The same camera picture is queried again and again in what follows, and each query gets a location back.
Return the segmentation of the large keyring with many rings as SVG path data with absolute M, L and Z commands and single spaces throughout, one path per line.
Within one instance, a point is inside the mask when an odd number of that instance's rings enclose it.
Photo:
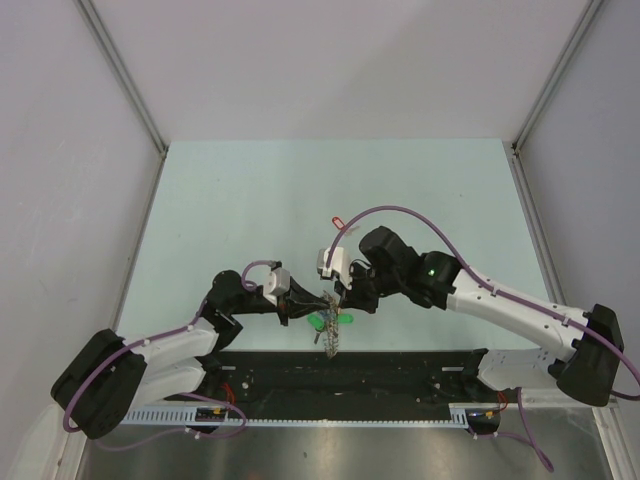
M 315 330 L 314 343 L 323 339 L 324 352 L 328 359 L 332 359 L 339 351 L 340 326 L 352 324 L 354 316 L 339 307 L 338 299 L 333 294 L 324 291 L 322 298 L 328 302 L 328 307 L 309 314 L 307 321 Z

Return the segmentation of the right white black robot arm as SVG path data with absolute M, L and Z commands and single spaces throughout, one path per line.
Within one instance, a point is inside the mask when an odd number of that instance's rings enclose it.
M 529 350 L 481 349 L 461 376 L 463 393 L 484 401 L 495 391 L 557 387 L 581 403 L 603 407 L 613 393 L 624 348 L 615 312 L 590 310 L 525 296 L 468 270 L 452 255 L 417 253 L 380 226 L 359 243 L 365 266 L 342 247 L 320 251 L 317 271 L 331 280 L 343 308 L 374 313 L 380 299 L 402 294 L 429 309 L 486 320 L 532 343 Z

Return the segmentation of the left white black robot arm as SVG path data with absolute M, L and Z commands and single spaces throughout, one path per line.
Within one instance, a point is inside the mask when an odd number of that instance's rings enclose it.
M 287 325 L 329 307 L 329 300 L 304 289 L 281 266 L 262 285 L 222 271 L 184 326 L 135 341 L 112 329 L 94 334 L 51 388 L 63 411 L 62 427 L 97 440 L 137 407 L 186 393 L 210 399 L 220 390 L 221 376 L 201 360 L 236 339 L 242 330 L 237 316 L 274 314 Z

